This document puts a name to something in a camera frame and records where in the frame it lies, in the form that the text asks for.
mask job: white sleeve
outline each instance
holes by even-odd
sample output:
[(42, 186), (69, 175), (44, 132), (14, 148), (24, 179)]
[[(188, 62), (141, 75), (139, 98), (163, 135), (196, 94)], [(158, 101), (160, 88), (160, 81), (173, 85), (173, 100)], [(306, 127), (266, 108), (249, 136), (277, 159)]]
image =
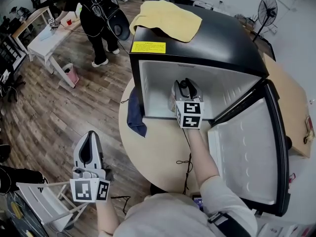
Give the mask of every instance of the white sleeve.
[(257, 234), (257, 221), (252, 211), (233, 193), (219, 176), (207, 179), (201, 186), (204, 212), (210, 216), (216, 212), (228, 213), (252, 237)]
[(107, 234), (106, 232), (104, 232), (104, 231), (101, 231), (100, 233), (99, 233), (99, 237), (112, 237), (113, 235), (109, 235), (109, 234)]

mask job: white chair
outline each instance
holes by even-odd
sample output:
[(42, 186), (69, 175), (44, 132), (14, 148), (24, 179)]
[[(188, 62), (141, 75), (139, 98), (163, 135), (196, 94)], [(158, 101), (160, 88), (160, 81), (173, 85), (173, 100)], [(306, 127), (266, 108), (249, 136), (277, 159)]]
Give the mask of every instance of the white chair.
[[(51, 224), (57, 231), (61, 232), (69, 225), (73, 224), (89, 203), (83, 203), (75, 206), (65, 195), (66, 187), (70, 182), (53, 183), (53, 184), (26, 184), (16, 183), (22, 192), (26, 202), (33, 212), (39, 217), (43, 225)], [(58, 195), (56, 195), (50, 187), (62, 186)], [(73, 208), (69, 210), (60, 200), (65, 201)], [(70, 221), (74, 213), (78, 214), (74, 220)]]

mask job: pink bag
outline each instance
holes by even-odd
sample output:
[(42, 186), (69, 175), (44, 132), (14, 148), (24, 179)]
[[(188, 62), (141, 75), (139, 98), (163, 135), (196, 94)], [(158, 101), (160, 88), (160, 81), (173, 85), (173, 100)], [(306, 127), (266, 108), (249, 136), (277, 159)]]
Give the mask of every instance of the pink bag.
[(76, 70), (74, 68), (74, 65), (72, 63), (68, 63), (63, 67), (63, 71), (69, 69), (70, 71), (66, 73), (66, 75), (69, 77), (69, 79), (76, 85), (79, 81), (79, 77), (76, 73)]

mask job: yellow warning label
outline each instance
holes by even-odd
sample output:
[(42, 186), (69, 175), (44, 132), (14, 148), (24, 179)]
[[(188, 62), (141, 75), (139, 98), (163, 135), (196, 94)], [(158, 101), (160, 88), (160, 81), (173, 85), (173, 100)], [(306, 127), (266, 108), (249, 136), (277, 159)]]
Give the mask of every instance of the yellow warning label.
[(165, 42), (135, 41), (132, 47), (134, 53), (166, 53)]

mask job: black fridge top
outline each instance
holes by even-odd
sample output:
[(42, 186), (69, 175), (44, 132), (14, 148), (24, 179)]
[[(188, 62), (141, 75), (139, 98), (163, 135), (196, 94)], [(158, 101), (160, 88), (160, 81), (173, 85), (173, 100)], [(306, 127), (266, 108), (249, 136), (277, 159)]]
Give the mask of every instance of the black fridge top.
[(201, 26), (194, 38), (184, 43), (170, 38), (160, 29), (137, 27), (133, 41), (165, 42), (166, 54), (130, 55), (135, 55), (138, 59), (201, 64), (263, 78), (269, 75), (256, 45), (237, 19), (203, 8), (177, 5), (202, 18)]

